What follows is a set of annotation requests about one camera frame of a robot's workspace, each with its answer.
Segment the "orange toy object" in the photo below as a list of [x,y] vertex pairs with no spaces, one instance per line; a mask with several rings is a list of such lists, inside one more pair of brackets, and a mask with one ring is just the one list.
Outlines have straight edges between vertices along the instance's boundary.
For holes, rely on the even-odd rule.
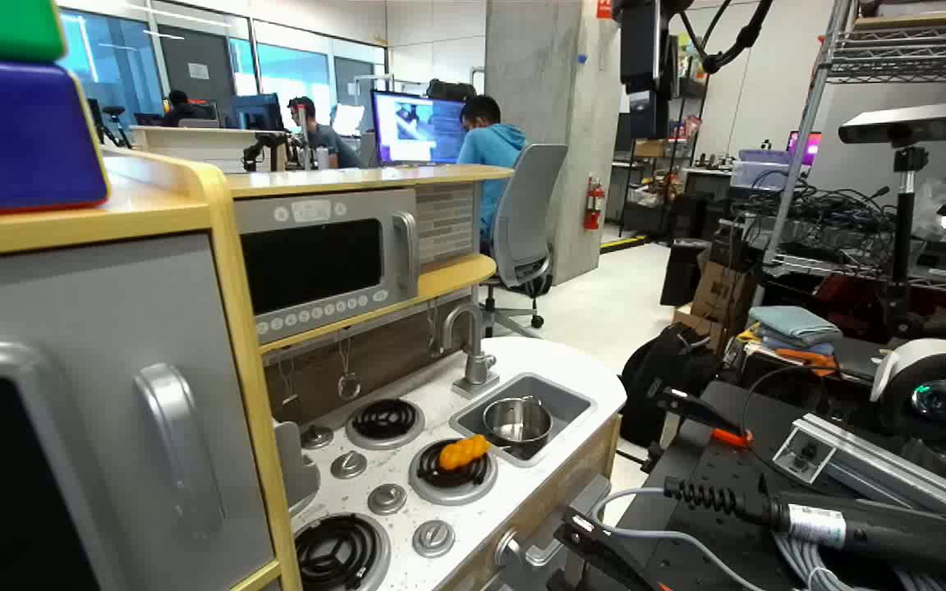
[[489,442],[483,433],[446,443],[437,461],[444,474],[465,471],[489,454]]

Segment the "silver pot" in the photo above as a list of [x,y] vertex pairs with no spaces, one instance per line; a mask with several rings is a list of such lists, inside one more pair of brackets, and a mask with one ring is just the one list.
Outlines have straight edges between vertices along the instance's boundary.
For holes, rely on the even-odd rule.
[[549,442],[552,415],[533,394],[495,397],[483,407],[483,431],[500,443],[533,446]]

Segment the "toy kitchen sink basin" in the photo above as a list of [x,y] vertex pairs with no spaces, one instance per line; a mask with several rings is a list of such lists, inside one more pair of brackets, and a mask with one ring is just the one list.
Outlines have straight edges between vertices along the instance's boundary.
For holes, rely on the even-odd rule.
[[552,381],[519,374],[500,390],[468,403],[449,423],[460,433],[483,433],[513,465],[533,465],[587,410],[592,400]]

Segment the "stove burner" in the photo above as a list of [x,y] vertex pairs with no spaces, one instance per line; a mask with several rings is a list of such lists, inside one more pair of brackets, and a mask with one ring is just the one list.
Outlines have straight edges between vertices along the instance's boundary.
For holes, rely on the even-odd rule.
[[408,442],[413,442],[421,433],[423,415],[402,397],[392,400],[372,400],[361,403],[348,423],[344,433],[369,449],[392,449],[392,446],[405,446]]
[[325,515],[296,537],[302,591],[379,591],[387,575],[387,537],[369,515]]
[[434,507],[465,507],[483,498],[495,482],[495,461],[480,457],[468,468],[446,471],[442,465],[444,442],[427,443],[408,468],[413,494]]

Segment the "middle stove burner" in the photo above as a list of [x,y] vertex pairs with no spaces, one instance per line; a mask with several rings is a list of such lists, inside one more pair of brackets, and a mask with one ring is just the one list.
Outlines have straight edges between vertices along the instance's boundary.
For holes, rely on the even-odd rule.
[[442,465],[444,442],[427,443],[408,468],[413,494],[434,507],[465,507],[483,498],[495,482],[495,461],[480,457],[468,468],[446,471]]

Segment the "front stove burner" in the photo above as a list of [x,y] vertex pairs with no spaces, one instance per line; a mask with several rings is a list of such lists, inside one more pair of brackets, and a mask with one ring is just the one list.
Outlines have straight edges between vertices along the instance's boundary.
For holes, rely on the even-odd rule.
[[387,537],[369,515],[325,515],[296,537],[302,591],[379,591],[387,575]]

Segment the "silver toy faucet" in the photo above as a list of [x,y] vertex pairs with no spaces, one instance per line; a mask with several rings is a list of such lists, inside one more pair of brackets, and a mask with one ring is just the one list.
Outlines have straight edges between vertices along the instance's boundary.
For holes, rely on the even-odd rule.
[[468,354],[465,374],[454,381],[460,394],[480,394],[495,384],[495,357],[483,352],[483,319],[476,303],[460,303],[446,311],[444,344]]

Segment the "person in blue hoodie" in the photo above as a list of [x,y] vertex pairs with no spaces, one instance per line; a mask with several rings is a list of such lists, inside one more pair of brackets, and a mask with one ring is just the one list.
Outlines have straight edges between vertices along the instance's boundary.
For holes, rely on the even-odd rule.
[[[460,111],[465,143],[456,152],[460,164],[486,164],[486,168],[515,168],[527,152],[527,134],[503,119],[503,108],[492,96],[472,96]],[[506,184],[486,182],[480,189],[480,249],[492,248],[495,207],[503,202]]]

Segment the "toy microwave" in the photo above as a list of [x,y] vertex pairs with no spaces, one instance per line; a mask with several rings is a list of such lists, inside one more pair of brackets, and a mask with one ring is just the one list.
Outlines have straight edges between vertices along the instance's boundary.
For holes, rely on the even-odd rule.
[[417,295],[411,190],[238,205],[261,343],[284,343]]

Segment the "computer monitor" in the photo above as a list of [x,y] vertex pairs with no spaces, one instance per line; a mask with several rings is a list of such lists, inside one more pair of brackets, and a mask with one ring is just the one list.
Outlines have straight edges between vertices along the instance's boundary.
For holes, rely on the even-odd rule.
[[465,104],[405,94],[375,94],[375,149],[383,164],[454,164],[465,146]]

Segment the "person in dark shirt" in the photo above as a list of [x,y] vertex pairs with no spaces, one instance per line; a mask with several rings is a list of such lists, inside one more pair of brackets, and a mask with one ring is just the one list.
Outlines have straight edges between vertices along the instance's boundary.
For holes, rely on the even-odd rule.
[[339,168],[361,168],[361,159],[342,143],[342,134],[315,119],[315,101],[310,96],[290,99],[290,114],[314,149],[333,152]]

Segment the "toy oven door grey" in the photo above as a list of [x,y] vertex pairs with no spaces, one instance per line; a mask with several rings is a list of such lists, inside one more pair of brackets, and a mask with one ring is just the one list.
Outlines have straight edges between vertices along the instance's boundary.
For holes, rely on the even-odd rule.
[[238,591],[270,563],[212,241],[0,255],[0,591]]

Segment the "black power tool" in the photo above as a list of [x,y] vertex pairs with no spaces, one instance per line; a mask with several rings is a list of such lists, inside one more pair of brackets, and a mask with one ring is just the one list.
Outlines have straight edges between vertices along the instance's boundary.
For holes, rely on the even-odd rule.
[[946,515],[812,494],[744,497],[726,486],[666,481],[664,494],[801,543],[946,575]]

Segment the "blue block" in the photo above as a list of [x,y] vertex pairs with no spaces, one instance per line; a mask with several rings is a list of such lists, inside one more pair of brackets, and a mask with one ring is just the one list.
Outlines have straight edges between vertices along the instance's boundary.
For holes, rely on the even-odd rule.
[[59,67],[0,64],[0,213],[108,197],[87,96]]

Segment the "green block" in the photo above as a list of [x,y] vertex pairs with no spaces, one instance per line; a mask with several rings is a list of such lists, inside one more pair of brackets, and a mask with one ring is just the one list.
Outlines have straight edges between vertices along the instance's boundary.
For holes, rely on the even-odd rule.
[[0,61],[55,64],[63,54],[55,0],[0,0]]

